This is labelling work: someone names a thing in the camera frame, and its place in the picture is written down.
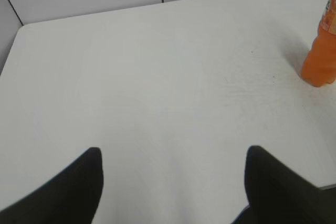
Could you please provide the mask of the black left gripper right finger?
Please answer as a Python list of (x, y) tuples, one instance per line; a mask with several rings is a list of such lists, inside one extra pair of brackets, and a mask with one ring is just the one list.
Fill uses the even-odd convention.
[(261, 146), (247, 151), (244, 185), (258, 223), (335, 223), (335, 194), (306, 181)]

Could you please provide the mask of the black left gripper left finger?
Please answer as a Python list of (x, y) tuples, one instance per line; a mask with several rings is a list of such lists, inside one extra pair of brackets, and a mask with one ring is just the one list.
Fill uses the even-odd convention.
[(1, 223), (92, 223), (103, 190), (102, 152), (91, 147), (47, 183), (1, 211)]

